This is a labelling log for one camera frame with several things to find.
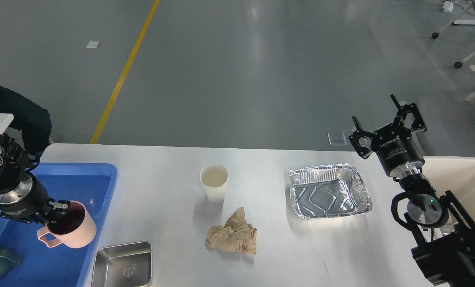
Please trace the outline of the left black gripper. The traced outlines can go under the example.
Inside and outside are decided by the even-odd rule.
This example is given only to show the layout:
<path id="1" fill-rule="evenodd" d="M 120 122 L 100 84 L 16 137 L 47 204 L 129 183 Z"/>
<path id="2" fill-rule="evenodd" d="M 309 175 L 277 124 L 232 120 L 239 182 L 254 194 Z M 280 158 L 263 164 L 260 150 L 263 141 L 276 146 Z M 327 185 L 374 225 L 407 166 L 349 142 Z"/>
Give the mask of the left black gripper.
<path id="1" fill-rule="evenodd" d="M 7 219 L 42 225 L 57 224 L 68 214 L 70 201 L 55 202 L 35 175 L 25 172 L 15 186 L 0 188 L 0 210 Z"/>

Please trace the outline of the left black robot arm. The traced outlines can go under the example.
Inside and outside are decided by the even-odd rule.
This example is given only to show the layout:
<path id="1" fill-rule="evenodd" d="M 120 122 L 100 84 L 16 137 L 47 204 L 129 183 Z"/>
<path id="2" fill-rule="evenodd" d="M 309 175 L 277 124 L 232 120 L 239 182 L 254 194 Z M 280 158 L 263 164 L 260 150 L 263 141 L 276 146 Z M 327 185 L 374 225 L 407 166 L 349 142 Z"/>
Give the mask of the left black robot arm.
<path id="1" fill-rule="evenodd" d="M 7 134 L 0 133 L 1 217 L 22 223 L 56 224 L 70 212 L 70 201 L 49 196 L 32 170 L 29 154 Z"/>

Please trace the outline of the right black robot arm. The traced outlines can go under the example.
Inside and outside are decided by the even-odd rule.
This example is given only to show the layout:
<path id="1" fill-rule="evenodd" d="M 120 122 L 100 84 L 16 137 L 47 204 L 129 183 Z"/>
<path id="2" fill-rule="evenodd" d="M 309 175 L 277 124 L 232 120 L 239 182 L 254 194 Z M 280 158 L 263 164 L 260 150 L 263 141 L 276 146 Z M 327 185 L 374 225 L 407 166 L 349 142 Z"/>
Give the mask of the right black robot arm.
<path id="1" fill-rule="evenodd" d="M 413 134 L 427 127 L 417 105 L 390 97 L 396 106 L 393 122 L 368 132 L 353 116 L 350 143 L 363 159 L 376 154 L 385 174 L 400 184 L 390 210 L 413 235 L 417 245 L 411 254 L 423 276 L 434 286 L 475 287 L 475 221 L 452 191 L 437 195 L 423 174 L 425 160 Z"/>

